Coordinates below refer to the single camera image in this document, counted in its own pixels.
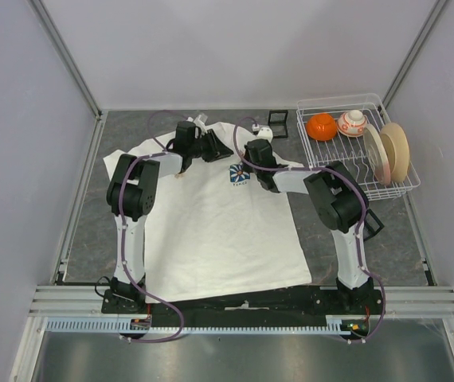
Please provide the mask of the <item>white t-shirt with flower print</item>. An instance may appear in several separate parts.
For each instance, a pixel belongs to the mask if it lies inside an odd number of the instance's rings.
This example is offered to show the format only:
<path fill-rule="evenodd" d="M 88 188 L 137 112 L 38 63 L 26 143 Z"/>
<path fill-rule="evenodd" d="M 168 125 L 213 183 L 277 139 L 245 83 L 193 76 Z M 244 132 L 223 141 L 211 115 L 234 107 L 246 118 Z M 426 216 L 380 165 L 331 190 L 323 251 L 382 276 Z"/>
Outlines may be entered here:
<path fill-rule="evenodd" d="M 168 302 L 292 287 L 311 281 L 286 195 L 264 190 L 236 155 L 195 159 L 159 179 L 155 206 L 135 258 L 121 255 L 115 277 L 144 281 L 147 301 Z"/>

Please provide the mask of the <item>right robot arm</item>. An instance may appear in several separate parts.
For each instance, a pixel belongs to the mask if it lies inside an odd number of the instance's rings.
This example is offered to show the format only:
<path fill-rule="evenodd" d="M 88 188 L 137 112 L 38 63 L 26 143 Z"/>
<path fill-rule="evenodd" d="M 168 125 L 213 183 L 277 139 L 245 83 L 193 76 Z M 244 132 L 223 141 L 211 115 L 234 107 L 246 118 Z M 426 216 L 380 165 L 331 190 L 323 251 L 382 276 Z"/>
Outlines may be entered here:
<path fill-rule="evenodd" d="M 254 173 L 263 189 L 309 196 L 320 221 L 334 239 L 338 306 L 349 314 L 357 312 L 374 290 L 363 244 L 369 202 L 347 168 L 339 161 L 314 169 L 279 164 L 272 145 L 262 138 L 245 145 L 242 162 L 244 171 Z"/>

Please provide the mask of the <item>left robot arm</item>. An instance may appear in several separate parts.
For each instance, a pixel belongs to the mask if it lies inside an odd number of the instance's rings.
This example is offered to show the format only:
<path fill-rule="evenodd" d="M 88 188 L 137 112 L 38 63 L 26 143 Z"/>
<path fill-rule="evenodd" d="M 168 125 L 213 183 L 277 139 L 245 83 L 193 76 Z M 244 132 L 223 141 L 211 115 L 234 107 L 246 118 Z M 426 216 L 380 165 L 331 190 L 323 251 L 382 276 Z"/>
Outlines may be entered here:
<path fill-rule="evenodd" d="M 139 157 L 119 156 L 106 196 L 117 229 L 116 269 L 109 282 L 108 300 L 118 298 L 130 313 L 140 312 L 147 304 L 147 294 L 141 289 L 146 274 L 144 233 L 147 216 L 155 205 L 159 179 L 186 172 L 195 158 L 211 163 L 232 155 L 233 150 L 213 130 L 182 121 L 164 151 Z"/>

